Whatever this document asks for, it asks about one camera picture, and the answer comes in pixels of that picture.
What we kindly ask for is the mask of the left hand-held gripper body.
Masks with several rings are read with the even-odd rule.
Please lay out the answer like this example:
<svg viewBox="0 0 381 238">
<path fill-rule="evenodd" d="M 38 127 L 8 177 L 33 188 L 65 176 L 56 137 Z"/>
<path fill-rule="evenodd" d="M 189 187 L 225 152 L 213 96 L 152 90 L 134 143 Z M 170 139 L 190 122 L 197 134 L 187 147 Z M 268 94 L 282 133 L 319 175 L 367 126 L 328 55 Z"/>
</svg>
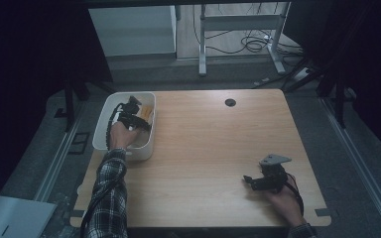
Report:
<svg viewBox="0 0 381 238">
<path fill-rule="evenodd" d="M 133 126 L 137 124 L 137 113 L 141 102 L 135 97 L 130 96 L 126 103 L 119 103 L 115 110 L 114 116 L 117 122 L 122 122 L 129 130 L 134 130 Z"/>
</svg>

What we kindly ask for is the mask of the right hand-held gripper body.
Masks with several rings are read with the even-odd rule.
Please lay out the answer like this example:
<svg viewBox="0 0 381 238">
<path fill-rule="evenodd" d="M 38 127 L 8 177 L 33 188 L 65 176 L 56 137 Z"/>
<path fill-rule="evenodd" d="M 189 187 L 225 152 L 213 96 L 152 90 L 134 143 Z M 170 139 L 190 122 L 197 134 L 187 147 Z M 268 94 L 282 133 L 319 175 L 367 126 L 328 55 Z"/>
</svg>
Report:
<svg viewBox="0 0 381 238">
<path fill-rule="evenodd" d="M 287 181 L 287 173 L 282 163 L 290 161 L 290 158 L 275 154 L 270 154 L 261 160 L 259 165 L 263 176 L 252 180 L 252 189 L 281 191 Z"/>
</svg>

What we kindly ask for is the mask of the white glove with orange fingers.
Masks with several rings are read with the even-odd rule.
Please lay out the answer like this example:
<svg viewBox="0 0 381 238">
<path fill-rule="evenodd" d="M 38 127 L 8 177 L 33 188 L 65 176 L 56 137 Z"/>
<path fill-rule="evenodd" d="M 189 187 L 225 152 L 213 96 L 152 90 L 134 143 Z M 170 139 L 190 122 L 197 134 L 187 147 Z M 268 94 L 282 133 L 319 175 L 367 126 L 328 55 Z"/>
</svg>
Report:
<svg viewBox="0 0 381 238">
<path fill-rule="evenodd" d="M 139 111 L 137 113 L 138 117 L 149 119 L 149 122 L 152 120 L 154 115 L 154 107 L 151 105 L 140 105 Z"/>
</svg>

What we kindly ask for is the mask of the white plastic bin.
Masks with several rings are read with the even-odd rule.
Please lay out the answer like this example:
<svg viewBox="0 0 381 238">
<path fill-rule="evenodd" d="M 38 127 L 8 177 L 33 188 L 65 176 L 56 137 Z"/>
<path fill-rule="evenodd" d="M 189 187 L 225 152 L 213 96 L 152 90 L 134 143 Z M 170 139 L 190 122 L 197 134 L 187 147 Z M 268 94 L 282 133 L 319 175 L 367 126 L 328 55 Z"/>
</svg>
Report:
<svg viewBox="0 0 381 238">
<path fill-rule="evenodd" d="M 92 145 L 95 150 L 107 151 L 109 149 L 110 129 L 116 119 L 114 110 L 119 103 L 126 103 L 130 96 L 135 96 L 141 105 L 151 105 L 154 107 L 154 115 L 149 122 L 152 125 L 151 131 L 142 130 L 136 140 L 127 148 L 126 159 L 128 161 L 145 161 L 153 153 L 154 133 L 156 127 L 156 96 L 152 92 L 117 92 L 107 97 L 101 110 L 96 129 L 93 136 Z"/>
</svg>

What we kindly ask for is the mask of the person's left hand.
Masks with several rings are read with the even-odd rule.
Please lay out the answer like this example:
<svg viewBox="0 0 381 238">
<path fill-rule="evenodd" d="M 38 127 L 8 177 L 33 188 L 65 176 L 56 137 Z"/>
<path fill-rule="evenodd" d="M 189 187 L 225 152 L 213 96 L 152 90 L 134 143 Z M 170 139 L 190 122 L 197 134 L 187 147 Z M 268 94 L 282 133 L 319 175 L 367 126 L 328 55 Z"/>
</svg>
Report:
<svg viewBox="0 0 381 238">
<path fill-rule="evenodd" d="M 127 149 L 138 137 L 140 130 L 130 131 L 122 122 L 116 122 L 110 129 L 109 149 Z"/>
</svg>

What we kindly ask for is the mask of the person's right hand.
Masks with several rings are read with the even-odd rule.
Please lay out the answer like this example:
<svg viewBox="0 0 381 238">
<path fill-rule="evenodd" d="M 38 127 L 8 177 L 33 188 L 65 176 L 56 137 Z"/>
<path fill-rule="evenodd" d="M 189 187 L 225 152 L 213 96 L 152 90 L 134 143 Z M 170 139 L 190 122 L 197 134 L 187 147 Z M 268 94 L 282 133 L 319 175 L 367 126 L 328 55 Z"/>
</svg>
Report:
<svg viewBox="0 0 381 238">
<path fill-rule="evenodd" d="M 295 194 L 287 186 L 284 186 L 280 191 L 263 191 L 263 195 L 272 204 L 274 210 L 280 214 L 292 228 L 307 223 L 302 216 Z"/>
</svg>

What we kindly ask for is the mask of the black stand legs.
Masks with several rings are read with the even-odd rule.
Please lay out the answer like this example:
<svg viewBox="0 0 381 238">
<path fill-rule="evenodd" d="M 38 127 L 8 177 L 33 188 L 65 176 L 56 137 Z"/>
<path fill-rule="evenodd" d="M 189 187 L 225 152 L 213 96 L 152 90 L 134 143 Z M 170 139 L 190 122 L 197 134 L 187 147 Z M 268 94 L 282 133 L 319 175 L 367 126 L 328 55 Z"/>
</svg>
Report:
<svg viewBox="0 0 381 238">
<path fill-rule="evenodd" d="M 97 80 L 89 76 L 67 76 L 64 80 L 64 100 L 65 112 L 63 117 L 66 118 L 65 130 L 69 132 L 73 128 L 75 122 L 74 99 L 76 96 L 79 101 L 86 101 L 90 97 L 90 91 L 87 85 L 90 83 L 97 88 L 111 94 L 115 89 L 107 85 L 104 81 Z"/>
<path fill-rule="evenodd" d="M 334 92 L 333 115 L 340 127 L 345 128 L 344 122 L 344 103 L 346 79 L 345 73 L 337 66 L 328 66 L 322 71 L 322 79 L 316 89 L 319 97 L 329 97 Z"/>
</svg>

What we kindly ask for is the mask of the white cabinet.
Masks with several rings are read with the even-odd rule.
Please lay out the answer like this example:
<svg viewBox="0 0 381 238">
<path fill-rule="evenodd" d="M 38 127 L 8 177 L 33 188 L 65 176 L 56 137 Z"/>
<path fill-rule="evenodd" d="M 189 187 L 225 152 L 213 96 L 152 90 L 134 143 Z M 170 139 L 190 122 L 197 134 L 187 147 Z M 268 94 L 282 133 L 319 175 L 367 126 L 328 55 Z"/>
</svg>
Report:
<svg viewBox="0 0 381 238">
<path fill-rule="evenodd" d="M 100 8 L 88 12 L 106 57 L 176 51 L 174 6 Z"/>
</svg>

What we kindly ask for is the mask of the white power strip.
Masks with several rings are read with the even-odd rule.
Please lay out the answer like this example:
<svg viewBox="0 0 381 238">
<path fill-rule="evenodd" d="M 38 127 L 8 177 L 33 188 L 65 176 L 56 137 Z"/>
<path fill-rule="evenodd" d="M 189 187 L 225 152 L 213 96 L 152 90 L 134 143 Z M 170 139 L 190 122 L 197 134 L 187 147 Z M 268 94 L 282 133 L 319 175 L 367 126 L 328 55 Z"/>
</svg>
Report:
<svg viewBox="0 0 381 238">
<path fill-rule="evenodd" d="M 293 80 L 300 81 L 304 79 L 305 77 L 307 77 L 311 72 L 312 71 L 309 68 L 304 67 L 296 73 L 296 75 L 293 77 Z"/>
</svg>

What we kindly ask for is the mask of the white flat box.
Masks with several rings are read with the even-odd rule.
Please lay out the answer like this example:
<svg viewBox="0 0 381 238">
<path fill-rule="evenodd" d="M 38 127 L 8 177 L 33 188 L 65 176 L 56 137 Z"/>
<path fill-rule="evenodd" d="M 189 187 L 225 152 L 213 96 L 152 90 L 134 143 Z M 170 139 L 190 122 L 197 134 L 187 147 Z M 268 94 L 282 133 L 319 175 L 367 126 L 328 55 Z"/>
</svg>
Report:
<svg viewBox="0 0 381 238">
<path fill-rule="evenodd" d="M 0 195 L 0 238 L 40 238 L 56 207 Z"/>
</svg>

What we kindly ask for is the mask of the metal floor rail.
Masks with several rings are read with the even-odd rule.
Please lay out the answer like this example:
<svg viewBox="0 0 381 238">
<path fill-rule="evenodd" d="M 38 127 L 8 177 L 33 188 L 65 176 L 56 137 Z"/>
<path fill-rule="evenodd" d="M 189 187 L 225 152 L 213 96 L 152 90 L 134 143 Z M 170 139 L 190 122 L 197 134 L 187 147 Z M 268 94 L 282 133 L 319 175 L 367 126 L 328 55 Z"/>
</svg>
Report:
<svg viewBox="0 0 381 238">
<path fill-rule="evenodd" d="M 45 173 L 45 176 L 34 196 L 34 201 L 46 202 L 55 186 L 58 179 L 59 173 L 64 164 L 65 157 L 68 153 L 68 149 L 73 141 L 73 138 L 77 132 L 77 128 L 81 121 L 81 116 L 84 110 L 84 104 L 80 103 L 78 108 L 74 112 L 75 119 L 70 127 L 70 129 L 64 133 L 63 139 L 58 146 L 58 149 L 53 156 L 52 162 Z"/>
<path fill-rule="evenodd" d="M 366 163 L 364 162 L 362 155 L 358 151 L 357 147 L 354 145 L 347 130 L 344 129 L 340 125 L 340 123 L 335 119 L 334 109 L 332 108 L 331 103 L 326 98 L 320 98 L 318 101 L 322 105 L 331 127 L 335 131 L 338 140 L 340 141 L 342 147 L 346 151 L 348 158 L 350 159 L 355 170 L 357 171 L 364 187 L 366 188 L 371 200 L 373 201 L 375 207 L 377 208 L 377 211 L 381 216 L 381 188 L 379 187 L 373 174 L 366 166 Z"/>
</svg>

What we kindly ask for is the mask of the grey metal desk frame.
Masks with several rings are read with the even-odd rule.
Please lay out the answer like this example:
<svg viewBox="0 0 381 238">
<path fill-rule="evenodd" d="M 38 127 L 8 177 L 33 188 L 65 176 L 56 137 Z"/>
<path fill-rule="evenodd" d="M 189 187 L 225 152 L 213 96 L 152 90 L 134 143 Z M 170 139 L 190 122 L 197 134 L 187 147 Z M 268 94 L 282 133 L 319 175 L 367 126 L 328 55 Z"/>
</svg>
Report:
<svg viewBox="0 0 381 238">
<path fill-rule="evenodd" d="M 290 2 L 285 2 L 280 14 L 274 15 L 225 15 L 206 16 L 206 5 L 200 9 L 200 43 L 198 55 L 198 73 L 206 75 L 206 32 L 212 31 L 245 31 L 245 30 L 273 30 L 273 41 L 267 44 L 267 49 L 278 74 L 284 74 L 285 68 L 278 55 L 277 46 L 288 16 Z"/>
</svg>

